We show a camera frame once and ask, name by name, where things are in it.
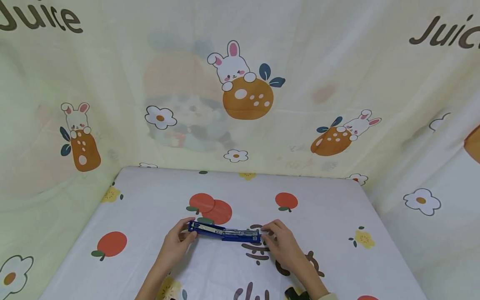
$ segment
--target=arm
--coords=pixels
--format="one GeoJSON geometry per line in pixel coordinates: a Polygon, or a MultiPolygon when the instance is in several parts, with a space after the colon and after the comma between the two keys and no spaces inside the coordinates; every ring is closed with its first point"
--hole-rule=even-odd
{"type": "Polygon", "coordinates": [[[317,275],[313,265],[307,260],[305,254],[303,254],[293,233],[282,221],[272,221],[264,225],[261,230],[268,230],[275,233],[277,238],[276,242],[266,234],[262,234],[262,239],[266,242],[268,248],[270,248],[270,253],[275,259],[295,274],[312,300],[320,299],[330,294],[317,275]]]}
{"type": "Polygon", "coordinates": [[[188,246],[195,240],[197,233],[182,233],[187,223],[195,220],[194,217],[180,220],[165,236],[160,253],[148,272],[142,287],[135,300],[155,300],[163,279],[185,255],[188,246]]]}

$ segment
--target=white bunny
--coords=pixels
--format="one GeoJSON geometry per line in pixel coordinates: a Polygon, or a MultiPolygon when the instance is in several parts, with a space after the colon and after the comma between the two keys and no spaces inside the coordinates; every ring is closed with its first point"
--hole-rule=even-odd
{"type": "Polygon", "coordinates": [[[232,89],[232,81],[243,77],[246,82],[254,82],[257,79],[255,73],[250,72],[247,63],[240,56],[240,47],[237,41],[230,41],[227,46],[228,56],[223,57],[218,53],[208,56],[207,62],[216,68],[216,73],[222,83],[222,90],[228,92],[232,89]]]}
{"type": "Polygon", "coordinates": [[[372,115],[372,111],[369,109],[364,109],[361,111],[361,114],[359,115],[358,118],[351,120],[350,122],[347,122],[343,126],[337,127],[338,132],[344,132],[346,130],[350,131],[351,136],[350,140],[351,141],[356,141],[358,139],[358,136],[367,131],[371,126],[376,125],[380,123],[382,120],[381,118],[375,118],[372,120],[369,120],[368,118],[372,115]]]}
{"type": "Polygon", "coordinates": [[[88,127],[88,119],[86,115],[90,108],[88,103],[80,103],[77,110],[73,109],[73,106],[70,103],[62,103],[60,108],[65,112],[67,125],[70,130],[70,137],[75,139],[77,137],[77,132],[75,130],[78,129],[83,129],[85,134],[90,134],[90,132],[92,132],[92,129],[88,127]]]}

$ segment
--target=curtain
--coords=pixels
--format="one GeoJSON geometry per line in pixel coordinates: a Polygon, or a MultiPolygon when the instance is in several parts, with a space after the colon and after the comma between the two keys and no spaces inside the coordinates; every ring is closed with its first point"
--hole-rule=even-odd
{"type": "Polygon", "coordinates": [[[427,297],[473,299],[477,1],[0,8],[0,261],[32,261],[9,300],[38,298],[124,166],[356,180],[427,297]]]}

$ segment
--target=pink rabbit ear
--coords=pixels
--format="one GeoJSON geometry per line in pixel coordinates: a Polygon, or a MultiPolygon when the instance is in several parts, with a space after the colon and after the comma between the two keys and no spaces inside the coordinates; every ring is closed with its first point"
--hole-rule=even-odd
{"type": "Polygon", "coordinates": [[[228,56],[239,56],[240,55],[240,46],[237,41],[230,41],[227,46],[228,56]]]}
{"type": "Polygon", "coordinates": [[[370,122],[368,122],[368,125],[370,125],[370,126],[376,125],[376,124],[380,123],[381,120],[382,120],[382,118],[373,119],[370,122]]]}
{"type": "Polygon", "coordinates": [[[359,118],[362,120],[368,119],[372,115],[372,111],[369,109],[364,109],[361,111],[359,118]]]}
{"type": "Polygon", "coordinates": [[[80,103],[80,105],[78,106],[79,112],[82,112],[82,113],[86,113],[89,108],[90,108],[90,105],[86,102],[80,103]]]}
{"type": "Polygon", "coordinates": [[[218,68],[223,62],[223,57],[218,53],[212,53],[208,56],[207,62],[215,68],[218,68]]]}
{"type": "Polygon", "coordinates": [[[65,112],[66,115],[70,115],[73,111],[73,106],[70,103],[62,103],[60,105],[61,110],[65,112]]]}

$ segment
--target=blue stapler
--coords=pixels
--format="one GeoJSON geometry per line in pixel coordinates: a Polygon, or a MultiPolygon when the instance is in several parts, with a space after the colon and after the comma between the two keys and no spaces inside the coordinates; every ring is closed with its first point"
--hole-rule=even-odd
{"type": "Polygon", "coordinates": [[[243,243],[259,243],[260,232],[257,230],[236,230],[227,229],[212,224],[190,221],[188,223],[188,231],[196,231],[198,234],[209,237],[219,238],[224,241],[239,241],[243,243]]]}

